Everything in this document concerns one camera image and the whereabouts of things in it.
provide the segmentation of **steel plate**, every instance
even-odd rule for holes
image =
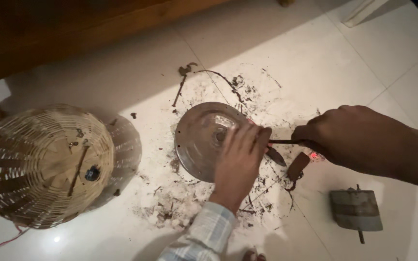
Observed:
[[[214,170],[227,128],[247,119],[230,105],[207,102],[194,106],[180,119],[175,149],[182,166],[195,178],[214,182]]]

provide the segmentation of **checkered sleeve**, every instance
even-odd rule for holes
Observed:
[[[187,233],[166,247],[158,261],[219,261],[234,224],[231,211],[206,202]]]

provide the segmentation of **wire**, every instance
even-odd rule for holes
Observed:
[[[13,239],[7,240],[7,241],[4,241],[3,243],[1,243],[0,247],[6,245],[9,242],[12,242],[12,241],[18,239],[21,235],[25,234],[29,230],[29,228],[28,228],[28,229],[22,231],[22,229],[20,229],[19,226],[17,226],[17,225],[15,226],[15,228],[17,228],[17,230],[19,231],[19,234],[16,235]]]

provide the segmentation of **bamboo basket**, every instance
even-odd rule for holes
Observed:
[[[92,167],[99,176],[89,181]],[[0,124],[0,216],[39,229],[72,220],[99,196],[113,167],[110,134],[80,108],[55,104],[6,118]]]

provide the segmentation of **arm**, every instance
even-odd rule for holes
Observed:
[[[242,200],[249,194],[270,128],[245,124],[230,128],[215,170],[215,188],[188,232],[168,246],[159,261],[218,261],[235,223]]]
[[[292,139],[337,165],[418,185],[418,130],[370,108],[328,110],[298,126]]]
[[[235,216],[231,211],[207,202],[187,233],[166,247],[158,261],[218,261],[234,224]]]

